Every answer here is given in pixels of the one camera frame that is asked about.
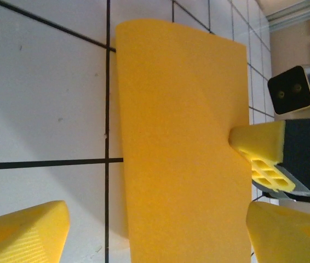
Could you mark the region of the yellow cloth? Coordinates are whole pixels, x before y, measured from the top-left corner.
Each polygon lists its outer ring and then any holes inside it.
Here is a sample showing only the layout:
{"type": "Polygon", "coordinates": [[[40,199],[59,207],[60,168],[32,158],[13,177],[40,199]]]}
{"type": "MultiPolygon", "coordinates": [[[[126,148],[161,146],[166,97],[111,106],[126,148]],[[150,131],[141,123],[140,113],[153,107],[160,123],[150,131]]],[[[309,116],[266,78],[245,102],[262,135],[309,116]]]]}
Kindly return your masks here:
{"type": "Polygon", "coordinates": [[[132,263],[250,263],[246,47],[157,19],[116,27],[132,263]]]}

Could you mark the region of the aluminium corner post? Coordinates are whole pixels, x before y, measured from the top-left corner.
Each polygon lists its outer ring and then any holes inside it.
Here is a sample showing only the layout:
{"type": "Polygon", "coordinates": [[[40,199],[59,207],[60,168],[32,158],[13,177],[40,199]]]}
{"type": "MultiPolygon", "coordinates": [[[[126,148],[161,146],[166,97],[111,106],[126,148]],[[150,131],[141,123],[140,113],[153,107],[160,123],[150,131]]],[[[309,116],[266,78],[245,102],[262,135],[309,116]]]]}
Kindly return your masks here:
{"type": "Polygon", "coordinates": [[[274,32],[310,20],[310,0],[301,0],[267,17],[269,31],[274,32]]]}

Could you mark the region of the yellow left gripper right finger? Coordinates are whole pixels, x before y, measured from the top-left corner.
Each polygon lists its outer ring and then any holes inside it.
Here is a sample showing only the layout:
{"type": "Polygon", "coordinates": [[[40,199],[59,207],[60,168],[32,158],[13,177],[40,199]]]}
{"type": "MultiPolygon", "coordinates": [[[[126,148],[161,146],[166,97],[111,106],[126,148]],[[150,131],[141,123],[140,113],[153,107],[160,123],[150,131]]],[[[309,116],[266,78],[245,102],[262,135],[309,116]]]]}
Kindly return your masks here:
{"type": "Polygon", "coordinates": [[[310,214],[251,202],[246,226],[258,263],[310,263],[310,214]]]}

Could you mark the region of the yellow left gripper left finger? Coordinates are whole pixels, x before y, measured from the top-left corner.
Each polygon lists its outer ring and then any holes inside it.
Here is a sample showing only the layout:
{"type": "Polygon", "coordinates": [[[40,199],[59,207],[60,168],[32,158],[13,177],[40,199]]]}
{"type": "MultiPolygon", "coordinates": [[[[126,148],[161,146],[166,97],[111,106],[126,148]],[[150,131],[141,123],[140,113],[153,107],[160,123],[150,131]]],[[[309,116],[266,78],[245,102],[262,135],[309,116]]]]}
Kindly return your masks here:
{"type": "Polygon", "coordinates": [[[65,201],[0,216],[0,263],[59,263],[70,229],[65,201]]]}

